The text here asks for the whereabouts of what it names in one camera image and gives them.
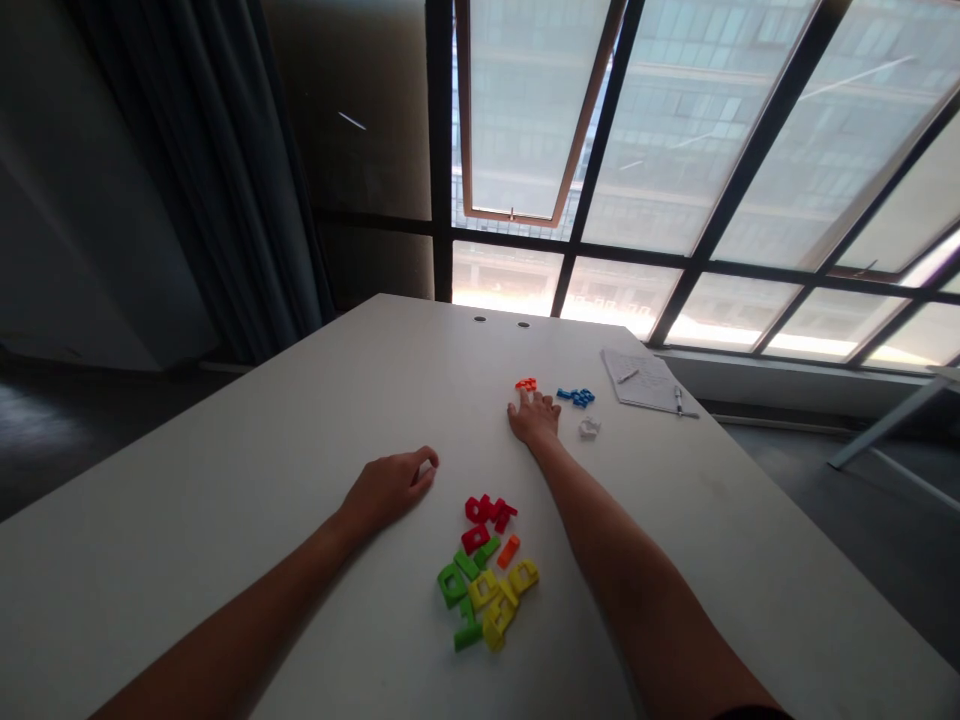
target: gray curtain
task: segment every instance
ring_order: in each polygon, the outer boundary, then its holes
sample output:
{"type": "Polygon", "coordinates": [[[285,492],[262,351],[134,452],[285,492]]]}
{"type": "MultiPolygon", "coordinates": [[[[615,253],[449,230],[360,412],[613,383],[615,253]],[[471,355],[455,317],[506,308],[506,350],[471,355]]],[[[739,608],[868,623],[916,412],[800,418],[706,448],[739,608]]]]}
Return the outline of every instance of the gray curtain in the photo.
{"type": "Polygon", "coordinates": [[[237,360],[263,362],[332,319],[259,0],[68,5],[237,360]]]}

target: left hand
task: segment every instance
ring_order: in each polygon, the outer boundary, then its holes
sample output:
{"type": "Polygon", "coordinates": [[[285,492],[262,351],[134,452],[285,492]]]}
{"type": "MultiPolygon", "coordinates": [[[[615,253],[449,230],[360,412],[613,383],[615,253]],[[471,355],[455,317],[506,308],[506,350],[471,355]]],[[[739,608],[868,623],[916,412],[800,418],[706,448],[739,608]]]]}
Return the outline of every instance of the left hand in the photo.
{"type": "Polygon", "coordinates": [[[364,537],[374,535],[417,504],[433,485],[439,466],[440,457],[427,445],[368,462],[337,513],[364,537]],[[426,460],[432,467],[420,475],[426,460]]]}

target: floor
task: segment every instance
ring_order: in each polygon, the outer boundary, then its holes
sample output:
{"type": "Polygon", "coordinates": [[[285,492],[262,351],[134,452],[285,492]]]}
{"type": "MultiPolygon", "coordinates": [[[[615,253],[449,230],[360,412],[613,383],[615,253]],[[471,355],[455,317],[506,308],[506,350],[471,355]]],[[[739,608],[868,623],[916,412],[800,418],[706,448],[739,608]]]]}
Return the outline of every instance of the floor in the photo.
{"type": "MultiPolygon", "coordinates": [[[[0,521],[225,386],[236,376],[176,380],[0,365],[0,521]]],[[[872,456],[843,473],[827,435],[725,426],[937,651],[960,672],[960,516],[872,456]]],[[[916,441],[889,455],[960,497],[960,450],[916,441]]]]}

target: right hand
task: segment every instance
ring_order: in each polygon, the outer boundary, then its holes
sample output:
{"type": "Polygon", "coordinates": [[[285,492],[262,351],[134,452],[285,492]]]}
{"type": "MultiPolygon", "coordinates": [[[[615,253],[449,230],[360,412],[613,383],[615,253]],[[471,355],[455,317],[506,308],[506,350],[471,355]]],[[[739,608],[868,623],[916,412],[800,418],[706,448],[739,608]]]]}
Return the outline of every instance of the right hand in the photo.
{"type": "Polygon", "coordinates": [[[517,438],[527,444],[542,435],[557,436],[560,425],[560,406],[553,404],[553,398],[543,393],[535,392],[533,400],[523,388],[520,390],[520,409],[510,403],[507,405],[507,416],[510,418],[510,429],[517,438]]]}

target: black metal frame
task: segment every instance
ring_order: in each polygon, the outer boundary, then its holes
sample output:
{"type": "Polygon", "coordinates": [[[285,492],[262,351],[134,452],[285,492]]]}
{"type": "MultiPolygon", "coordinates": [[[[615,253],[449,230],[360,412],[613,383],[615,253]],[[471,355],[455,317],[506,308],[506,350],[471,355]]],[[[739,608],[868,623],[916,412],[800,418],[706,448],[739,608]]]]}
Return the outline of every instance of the black metal frame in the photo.
{"type": "MultiPolygon", "coordinates": [[[[452,180],[450,150],[452,146],[450,111],[453,100],[452,89],[452,39],[454,32],[453,4],[451,0],[426,0],[426,38],[427,38],[427,79],[429,88],[429,124],[430,124],[430,169],[432,218],[409,220],[397,217],[385,217],[363,213],[331,212],[317,210],[317,218],[323,222],[366,227],[377,230],[391,230],[402,233],[429,235],[433,237],[433,272],[435,297],[439,301],[450,302],[453,291],[453,242],[455,240],[497,245],[525,250],[549,252],[563,256],[560,278],[554,295],[551,315],[559,317],[570,286],[576,258],[595,258],[625,263],[675,268],[682,271],[670,299],[654,326],[647,344],[651,347],[673,347],[685,351],[706,352],[738,357],[757,357],[767,349],[773,337],[783,329],[803,302],[817,288],[829,288],[848,292],[865,293],[884,297],[903,298],[903,307],[883,323],[874,334],[863,342],[842,362],[825,360],[804,360],[796,358],[778,358],[765,355],[771,360],[826,367],[860,367],[873,352],[906,322],[914,317],[928,302],[945,303],[960,306],[960,294],[943,292],[943,287],[953,277],[960,274],[960,251],[954,254],[948,263],[922,287],[911,288],[878,281],[886,279],[883,273],[863,272],[851,276],[849,273],[831,274],[839,270],[837,261],[855,242],[857,237],[874,217],[883,203],[889,198],[901,180],[907,175],[917,160],[930,147],[939,133],[960,112],[960,92],[955,93],[934,115],[931,122],[919,136],[917,142],[906,153],[904,160],[891,174],[877,196],[871,200],[864,212],[856,219],[843,236],[839,244],[830,252],[827,259],[816,271],[783,269],[766,266],[748,265],[711,259],[724,231],[733,218],[740,202],[746,195],[767,153],[772,147],[780,130],[790,115],[794,104],[803,92],[810,76],[825,52],[834,33],[843,20],[852,0],[823,0],[811,16],[796,49],[786,64],[766,106],[757,121],[749,140],[741,152],[740,158],[718,199],[710,219],[691,256],[639,250],[636,248],[614,247],[584,243],[583,232],[586,226],[590,205],[596,190],[597,179],[603,163],[603,157],[613,118],[619,101],[620,92],[626,75],[634,38],[643,12],[643,0],[628,0],[623,15],[619,43],[613,57],[607,91],[600,111],[599,122],[590,160],[580,193],[580,201],[574,218],[569,242],[544,240],[538,238],[507,235],[503,233],[470,230],[453,227],[451,223],[450,188],[452,180]],[[715,349],[665,344],[670,328],[680,314],[694,286],[703,273],[791,283],[799,286],[794,298],[781,311],[780,315],[765,330],[760,339],[749,351],[721,351],[715,349]]],[[[933,249],[939,247],[950,235],[960,229],[960,219],[931,243],[911,266],[933,249]]],[[[960,363],[960,356],[950,364],[960,363]]],[[[916,375],[920,372],[899,370],[877,370],[877,372],[916,375]]]]}

